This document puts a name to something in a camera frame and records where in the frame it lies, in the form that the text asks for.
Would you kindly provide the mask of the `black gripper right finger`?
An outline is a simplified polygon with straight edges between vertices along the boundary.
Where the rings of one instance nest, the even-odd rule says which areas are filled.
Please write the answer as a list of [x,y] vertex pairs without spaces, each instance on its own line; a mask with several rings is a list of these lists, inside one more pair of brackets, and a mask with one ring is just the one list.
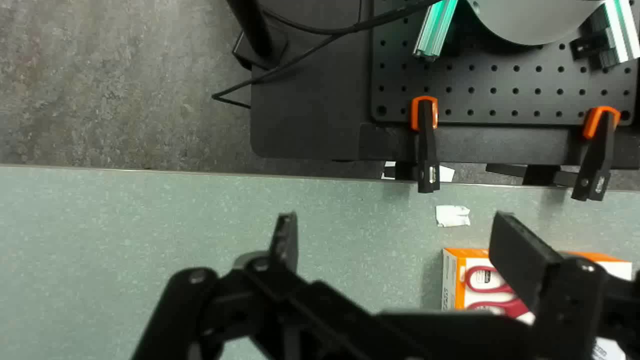
[[564,254],[510,212],[491,218],[488,259],[534,322],[467,312],[381,312],[411,344],[414,360],[592,360],[595,340],[640,359],[637,280]]

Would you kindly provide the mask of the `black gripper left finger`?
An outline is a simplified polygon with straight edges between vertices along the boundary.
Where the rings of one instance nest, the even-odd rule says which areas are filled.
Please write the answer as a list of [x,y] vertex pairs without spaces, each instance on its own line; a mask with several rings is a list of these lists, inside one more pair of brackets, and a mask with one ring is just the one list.
[[372,360],[357,322],[365,314],[321,282],[296,274],[297,217],[280,214],[264,252],[243,254],[224,276],[176,273],[132,360],[219,360],[249,340],[268,360]]

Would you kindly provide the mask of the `grey round robot base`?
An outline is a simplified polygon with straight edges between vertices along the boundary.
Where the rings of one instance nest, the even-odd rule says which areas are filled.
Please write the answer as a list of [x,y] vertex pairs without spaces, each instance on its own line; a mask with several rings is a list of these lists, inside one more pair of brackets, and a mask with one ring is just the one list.
[[466,0],[471,15],[494,37],[539,47],[579,29],[603,0]]

